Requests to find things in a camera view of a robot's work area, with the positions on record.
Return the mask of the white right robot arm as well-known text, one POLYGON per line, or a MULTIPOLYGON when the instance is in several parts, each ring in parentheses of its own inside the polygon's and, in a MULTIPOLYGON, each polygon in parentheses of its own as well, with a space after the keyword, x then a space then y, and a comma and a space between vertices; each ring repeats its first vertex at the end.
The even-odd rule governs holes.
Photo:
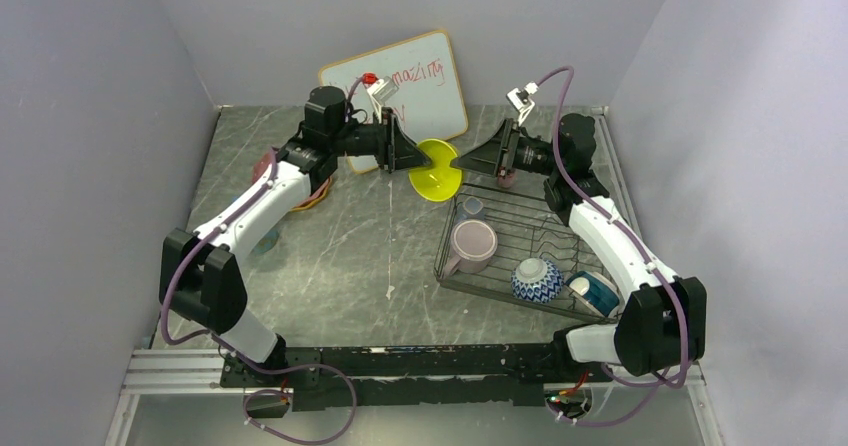
POLYGON ((485 143, 454 159, 453 166, 492 177, 515 171, 540 174, 549 210, 585 242, 611 276, 591 280, 583 297, 614 322, 563 330, 549 358, 561 380, 579 377, 589 363, 618 365, 634 376, 678 367, 680 384, 705 350, 707 292, 661 261, 625 221, 593 170, 595 121, 562 116, 550 140, 528 136, 508 118, 485 143))

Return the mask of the pink polka-dot plate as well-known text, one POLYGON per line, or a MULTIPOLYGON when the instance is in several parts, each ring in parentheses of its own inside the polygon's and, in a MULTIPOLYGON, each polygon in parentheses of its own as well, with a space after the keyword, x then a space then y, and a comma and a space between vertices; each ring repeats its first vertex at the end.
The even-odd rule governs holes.
POLYGON ((277 171, 277 150, 271 148, 253 166, 251 182, 253 184, 273 184, 277 178, 277 171))

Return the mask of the yellow-green bowl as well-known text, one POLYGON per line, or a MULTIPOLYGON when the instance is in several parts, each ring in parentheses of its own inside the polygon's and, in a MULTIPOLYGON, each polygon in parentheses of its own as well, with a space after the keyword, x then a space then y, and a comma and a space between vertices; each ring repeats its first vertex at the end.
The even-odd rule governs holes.
POLYGON ((426 139, 418 148, 430 159, 429 166, 408 173, 415 192, 430 202, 445 202, 454 197, 463 182, 463 171, 451 165, 459 157, 455 146, 441 139, 426 139))

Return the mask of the blue butterfly mug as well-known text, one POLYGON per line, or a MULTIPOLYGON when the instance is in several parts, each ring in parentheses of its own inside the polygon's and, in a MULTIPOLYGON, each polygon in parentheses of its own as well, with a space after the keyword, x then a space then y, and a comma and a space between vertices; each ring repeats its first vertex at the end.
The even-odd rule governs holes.
POLYGON ((272 229, 266 233, 254 246, 253 252, 257 255, 265 254, 275 247, 279 241, 280 233, 277 229, 272 229))

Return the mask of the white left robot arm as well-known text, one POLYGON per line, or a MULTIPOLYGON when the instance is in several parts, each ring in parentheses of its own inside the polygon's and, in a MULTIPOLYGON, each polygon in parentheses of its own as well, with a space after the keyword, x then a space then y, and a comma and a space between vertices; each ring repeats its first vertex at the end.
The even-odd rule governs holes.
POLYGON ((318 193, 340 157, 372 156, 389 173, 429 165, 386 104, 397 90, 388 78, 367 86, 373 114, 362 122, 354 116, 351 91, 313 89, 297 132, 264 155, 246 191, 194 230, 176 228, 166 236, 159 293, 166 344, 209 335, 236 353, 258 384, 272 386, 284 377, 285 339, 249 311, 240 264, 287 213, 318 193))

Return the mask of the yellow polka-dot plate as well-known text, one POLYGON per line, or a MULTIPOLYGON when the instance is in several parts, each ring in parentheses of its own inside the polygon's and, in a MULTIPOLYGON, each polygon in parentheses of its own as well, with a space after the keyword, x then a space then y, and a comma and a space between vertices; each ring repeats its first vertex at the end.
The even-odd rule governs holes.
POLYGON ((327 179, 312 195, 310 195, 305 201, 300 203, 298 206, 292 208, 291 211, 306 211, 313 208, 316 204, 319 204, 326 198, 332 183, 333 178, 327 179))

